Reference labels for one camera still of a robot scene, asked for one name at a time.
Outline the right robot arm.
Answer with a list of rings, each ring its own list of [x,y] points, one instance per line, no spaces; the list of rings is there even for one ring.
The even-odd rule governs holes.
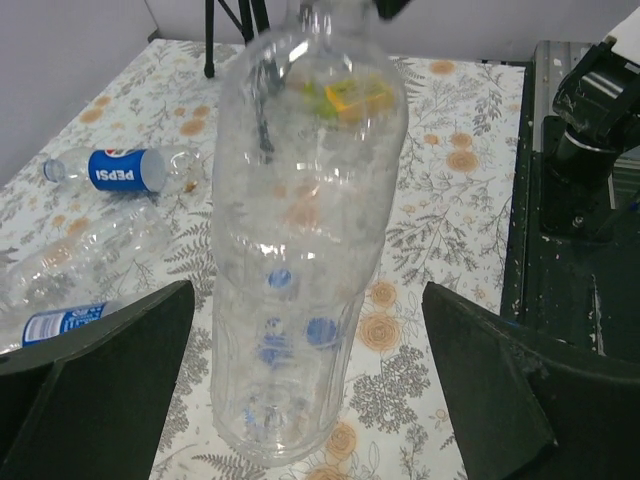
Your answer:
[[[563,134],[544,156],[542,224],[599,241],[626,212],[606,206],[616,161],[639,146],[639,11],[590,47],[553,100]]]

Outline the Pepsi bottle blue label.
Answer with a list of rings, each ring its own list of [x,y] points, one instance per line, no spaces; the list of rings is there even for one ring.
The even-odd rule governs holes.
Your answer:
[[[45,160],[42,172],[66,189],[149,194],[190,193],[204,177],[200,153],[183,146],[77,147]]]

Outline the clear unlabelled plastic bottle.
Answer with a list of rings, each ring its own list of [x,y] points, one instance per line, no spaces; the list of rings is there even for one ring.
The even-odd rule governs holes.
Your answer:
[[[233,60],[212,172],[211,406],[219,436],[280,467],[334,428],[408,129],[405,84],[369,34],[400,1],[292,1]],[[377,75],[395,103],[324,120],[298,88]]]

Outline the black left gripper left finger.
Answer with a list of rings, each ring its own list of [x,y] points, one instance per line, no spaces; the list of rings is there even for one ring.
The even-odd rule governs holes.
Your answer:
[[[146,479],[195,311],[188,280],[1,357],[4,479]]]

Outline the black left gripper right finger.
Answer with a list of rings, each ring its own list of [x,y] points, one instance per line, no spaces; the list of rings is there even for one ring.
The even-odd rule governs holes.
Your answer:
[[[430,282],[422,310],[470,479],[636,479],[639,367]]]

